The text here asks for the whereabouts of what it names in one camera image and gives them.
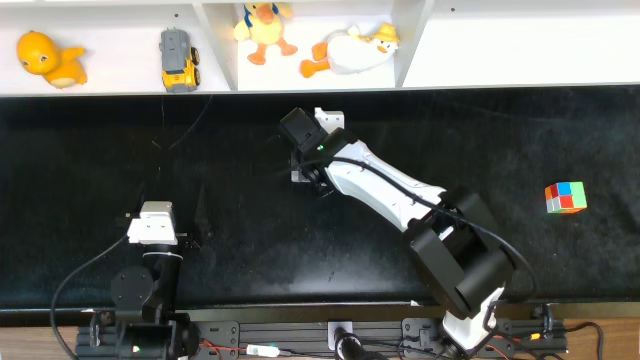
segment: wooden floor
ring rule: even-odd
[[[567,327],[584,319],[566,320]],[[640,359],[640,319],[596,319],[605,335],[605,360]],[[73,349],[76,328],[61,328],[64,339]],[[593,328],[569,333],[569,353],[565,360],[596,359],[598,334]],[[67,360],[50,328],[0,328],[0,360]]]

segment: plush duck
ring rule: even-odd
[[[354,25],[348,31],[337,31],[329,35],[326,42],[314,45],[312,53],[316,62],[304,60],[300,72],[305,78],[329,69],[341,75],[357,74],[391,59],[399,43],[396,28],[391,24],[382,24],[371,37],[360,35]]]
[[[236,25],[233,36],[238,41],[248,38],[258,44],[258,50],[249,55],[248,59],[256,65],[264,65],[267,46],[277,44],[283,56],[290,56],[298,48],[288,44],[282,34],[284,27],[279,15],[290,18],[293,15],[291,7],[283,3],[246,3],[244,4],[244,18]]]
[[[31,31],[18,40],[17,50],[25,70],[42,75],[58,89],[87,82],[87,74],[77,60],[84,55],[84,48],[60,49],[47,35]]]

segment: black table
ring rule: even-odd
[[[432,304],[391,224],[274,175],[288,166],[276,126],[297,106],[342,110],[398,169],[477,191],[536,269],[540,299],[638,300],[639,90],[214,95],[190,131],[208,95],[1,99],[0,309],[48,307],[66,274],[126,231],[120,219],[142,184],[174,202],[179,224],[206,190],[214,240],[185,254],[181,308]],[[589,208],[547,214],[544,188],[557,181],[583,181]],[[109,305],[111,277],[140,254],[116,249],[59,306]],[[518,274],[509,293],[528,286]]]

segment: green cube face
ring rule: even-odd
[[[573,196],[573,206],[575,208],[587,207],[587,196],[584,193],[584,185],[582,182],[569,183],[571,186],[571,195]]]

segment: red square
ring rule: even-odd
[[[553,184],[549,187],[551,188],[551,197],[558,196],[558,184]]]
[[[563,209],[573,209],[573,196],[560,196],[560,207]]]

